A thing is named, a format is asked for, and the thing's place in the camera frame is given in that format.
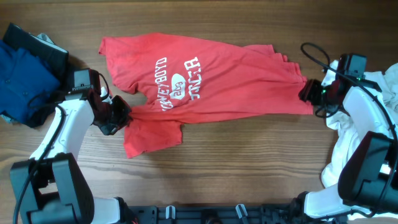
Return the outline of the red printed t-shirt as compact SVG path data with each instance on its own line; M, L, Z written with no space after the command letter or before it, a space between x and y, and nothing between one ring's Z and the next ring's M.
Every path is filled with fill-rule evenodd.
M307 82L299 65L269 44L153 33L104 37L98 52L116 88L147 99L124 131L129 158L181 144L184 124L313 112L299 98Z

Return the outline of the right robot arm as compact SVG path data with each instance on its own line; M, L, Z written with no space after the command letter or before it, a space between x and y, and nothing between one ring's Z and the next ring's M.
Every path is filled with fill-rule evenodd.
M309 80L299 93L325 111L324 118L348 114L360 140L336 184L305 194L302 216L313 221L397 216L397 124L382 103L380 86L366 79L366 62L363 55L343 54L335 68L322 65L335 74L330 84Z

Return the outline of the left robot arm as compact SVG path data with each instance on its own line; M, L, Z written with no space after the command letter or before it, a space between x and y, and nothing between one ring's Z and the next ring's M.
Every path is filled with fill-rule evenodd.
M111 136L129 122L128 104L102 94L104 79L89 68L75 71L64 100L52 104L56 114L41 145L12 165L13 223L137 223L122 198L93 196L76 161L91 125Z

